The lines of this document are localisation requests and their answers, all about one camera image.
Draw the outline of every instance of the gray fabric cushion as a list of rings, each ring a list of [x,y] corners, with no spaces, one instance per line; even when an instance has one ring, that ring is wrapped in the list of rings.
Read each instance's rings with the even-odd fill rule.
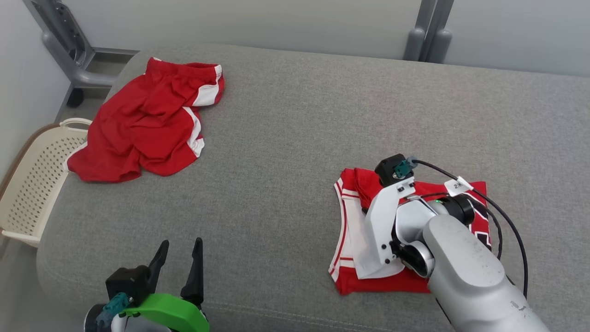
[[[185,45],[140,52],[111,95],[150,56],[222,64],[224,97],[201,110],[205,148],[180,173],[121,184],[68,176],[38,252],[41,284],[64,308],[105,302],[104,280],[149,263],[164,239],[158,291],[178,295],[200,236],[213,331],[450,331],[431,295],[342,297],[327,273],[340,228],[332,184],[345,167],[401,152],[487,181],[525,242],[530,304],[551,330],[590,325],[590,80]],[[502,262],[521,287],[518,246],[502,226]]]

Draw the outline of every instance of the red garment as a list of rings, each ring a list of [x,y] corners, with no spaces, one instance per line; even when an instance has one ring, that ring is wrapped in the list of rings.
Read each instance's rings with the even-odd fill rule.
[[[471,185],[483,194],[486,193],[485,182],[475,182],[471,183]],[[335,184],[335,189],[340,200],[342,227],[336,252],[328,272],[332,276],[336,288],[341,295],[347,295],[352,292],[428,293],[428,280],[418,276],[408,268],[403,268],[397,274],[384,278],[359,279],[356,275],[355,263],[352,256],[352,244],[350,235],[348,234],[348,223],[359,222],[359,220],[355,220],[359,216],[363,216],[364,218],[364,214],[360,214],[359,211],[368,209],[372,199],[379,193],[381,188],[379,176],[373,171],[363,170],[361,168],[355,168],[354,170],[347,168],[341,173],[340,179]],[[442,184],[416,182],[415,188],[417,195],[446,192]],[[474,195],[471,191],[467,193],[472,196]],[[478,201],[483,201],[477,195],[473,197]],[[425,199],[433,200],[436,198],[440,198],[440,196],[432,196]],[[481,214],[480,211],[477,211],[470,230],[480,240],[484,241],[489,248],[491,247],[486,214]]]
[[[174,64],[151,58],[100,108],[87,142],[64,161],[84,181],[123,182],[141,167],[161,176],[194,162],[204,146],[197,106],[219,102],[224,78],[218,64]]]

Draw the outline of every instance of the folded red shorts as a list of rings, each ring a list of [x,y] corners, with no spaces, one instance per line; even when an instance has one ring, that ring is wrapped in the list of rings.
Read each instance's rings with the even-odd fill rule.
[[[486,194],[485,182],[474,182],[471,185]],[[373,198],[383,188],[379,183],[379,176],[370,170],[361,168],[347,168],[340,174],[334,184],[336,195],[340,203],[341,226],[336,252],[330,263],[328,272],[336,283],[341,295],[352,292],[429,292],[428,280],[418,276],[414,271],[404,267],[399,258],[371,275],[369,278],[359,279],[355,269],[353,251],[355,246],[364,245],[355,242],[355,229],[364,227],[365,213]],[[431,184],[416,181],[416,195],[445,193],[442,184]],[[478,195],[467,191],[473,199],[485,204]],[[426,200],[435,200],[442,196],[431,196]],[[471,232],[488,248],[491,248],[490,228],[487,214],[476,210],[473,223],[469,226]]]

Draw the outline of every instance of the gray robot arm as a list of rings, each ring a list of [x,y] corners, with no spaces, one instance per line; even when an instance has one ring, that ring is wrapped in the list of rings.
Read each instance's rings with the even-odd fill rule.
[[[412,196],[414,173],[401,154],[383,160],[375,172],[383,189],[371,202],[365,226],[381,264],[398,258],[429,278],[428,288],[459,332],[549,331],[502,263],[466,227],[473,221],[466,220],[469,209],[473,213],[469,200],[445,205]],[[400,204],[402,198],[408,201]]]
[[[456,218],[434,216],[422,237],[434,260],[428,289],[457,331],[549,331],[502,263]]]

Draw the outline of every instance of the beige basket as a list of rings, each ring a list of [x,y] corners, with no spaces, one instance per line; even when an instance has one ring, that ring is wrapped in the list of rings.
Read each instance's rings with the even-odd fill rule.
[[[64,184],[65,158],[86,140],[92,121],[71,118],[39,129],[21,149],[0,186],[0,230],[4,236],[39,245],[53,204]]]

